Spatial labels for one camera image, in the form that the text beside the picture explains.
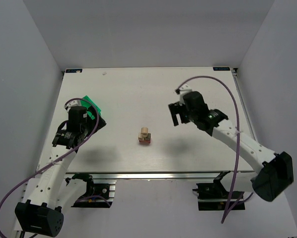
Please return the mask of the green plastic tray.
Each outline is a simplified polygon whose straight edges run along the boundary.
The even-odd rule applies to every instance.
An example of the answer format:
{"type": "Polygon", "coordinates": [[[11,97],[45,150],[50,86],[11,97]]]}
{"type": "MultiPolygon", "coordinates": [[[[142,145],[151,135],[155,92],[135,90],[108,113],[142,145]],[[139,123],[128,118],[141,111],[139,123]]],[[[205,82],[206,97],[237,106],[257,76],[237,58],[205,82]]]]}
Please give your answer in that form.
{"type": "Polygon", "coordinates": [[[96,108],[99,116],[101,116],[101,109],[88,96],[84,96],[80,103],[82,106],[87,108],[87,114],[91,119],[96,118],[96,112],[94,111],[94,108],[96,108]]]}

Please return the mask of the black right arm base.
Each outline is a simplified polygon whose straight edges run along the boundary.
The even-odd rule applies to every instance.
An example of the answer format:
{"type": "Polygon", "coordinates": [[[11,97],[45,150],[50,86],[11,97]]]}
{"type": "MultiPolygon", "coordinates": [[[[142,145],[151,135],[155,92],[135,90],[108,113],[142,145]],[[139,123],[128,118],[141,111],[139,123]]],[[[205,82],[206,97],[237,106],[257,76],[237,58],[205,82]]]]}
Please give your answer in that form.
{"type": "Polygon", "coordinates": [[[199,211],[224,211],[230,190],[220,183],[231,171],[220,173],[194,173],[196,186],[192,189],[197,196],[199,211]]]}

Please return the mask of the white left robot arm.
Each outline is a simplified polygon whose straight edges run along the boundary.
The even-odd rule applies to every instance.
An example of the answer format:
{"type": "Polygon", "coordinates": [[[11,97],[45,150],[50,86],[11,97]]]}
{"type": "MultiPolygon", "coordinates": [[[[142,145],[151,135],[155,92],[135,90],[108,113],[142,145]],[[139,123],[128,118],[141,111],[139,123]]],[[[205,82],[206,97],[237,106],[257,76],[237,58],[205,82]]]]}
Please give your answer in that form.
{"type": "Polygon", "coordinates": [[[59,125],[52,141],[49,168],[43,171],[27,200],[15,208],[24,232],[56,237],[64,223],[64,212],[77,200],[93,195],[94,183],[89,174],[76,174],[67,180],[65,188],[61,186],[81,144],[105,125],[94,106],[68,108],[68,120],[59,125]]]}

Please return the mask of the wood cylinder block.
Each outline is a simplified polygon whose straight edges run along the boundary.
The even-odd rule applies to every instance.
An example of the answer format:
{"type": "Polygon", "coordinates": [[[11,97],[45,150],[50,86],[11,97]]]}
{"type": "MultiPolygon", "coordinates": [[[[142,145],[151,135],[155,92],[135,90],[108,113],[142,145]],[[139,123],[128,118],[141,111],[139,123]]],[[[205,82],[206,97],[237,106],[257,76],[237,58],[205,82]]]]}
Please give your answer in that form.
{"type": "Polygon", "coordinates": [[[146,138],[149,134],[149,130],[147,127],[142,127],[141,128],[141,137],[146,138]]]}

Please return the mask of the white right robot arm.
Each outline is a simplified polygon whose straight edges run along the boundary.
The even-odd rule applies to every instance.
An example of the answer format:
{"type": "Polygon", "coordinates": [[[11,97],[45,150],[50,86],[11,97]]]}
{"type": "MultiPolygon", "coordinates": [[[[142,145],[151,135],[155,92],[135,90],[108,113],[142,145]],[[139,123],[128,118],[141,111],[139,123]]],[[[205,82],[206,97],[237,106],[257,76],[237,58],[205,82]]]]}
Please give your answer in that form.
{"type": "Polygon", "coordinates": [[[191,89],[177,89],[180,100],[169,104],[175,126],[192,122],[199,130],[221,141],[248,163],[252,173],[221,172],[213,180],[210,191],[216,195],[229,192],[233,185],[238,192],[253,192],[265,201],[272,202],[294,181],[291,156],[264,147],[236,127],[227,115],[218,109],[210,110],[203,96],[191,89]]]}

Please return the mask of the red wood block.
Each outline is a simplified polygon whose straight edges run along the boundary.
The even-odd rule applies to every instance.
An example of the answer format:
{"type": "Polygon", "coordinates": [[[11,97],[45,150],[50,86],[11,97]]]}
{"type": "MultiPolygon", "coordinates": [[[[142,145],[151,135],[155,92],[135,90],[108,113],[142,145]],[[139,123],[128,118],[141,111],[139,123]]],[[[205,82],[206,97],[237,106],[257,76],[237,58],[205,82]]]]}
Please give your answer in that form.
{"type": "Polygon", "coordinates": [[[139,140],[139,143],[140,144],[150,144],[151,143],[151,140],[150,139],[149,140],[141,139],[141,140],[139,140]]]}

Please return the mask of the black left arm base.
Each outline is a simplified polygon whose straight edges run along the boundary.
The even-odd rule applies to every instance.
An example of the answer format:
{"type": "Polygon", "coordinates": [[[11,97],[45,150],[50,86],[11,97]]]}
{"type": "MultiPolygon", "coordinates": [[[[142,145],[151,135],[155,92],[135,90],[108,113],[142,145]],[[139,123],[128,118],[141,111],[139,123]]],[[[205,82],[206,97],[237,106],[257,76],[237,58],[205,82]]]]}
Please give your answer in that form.
{"type": "Polygon", "coordinates": [[[86,173],[74,174],[66,178],[67,185],[72,179],[86,182],[86,193],[79,197],[72,207],[75,208],[110,208],[113,203],[115,184],[113,182],[95,182],[92,175],[86,173]]]}

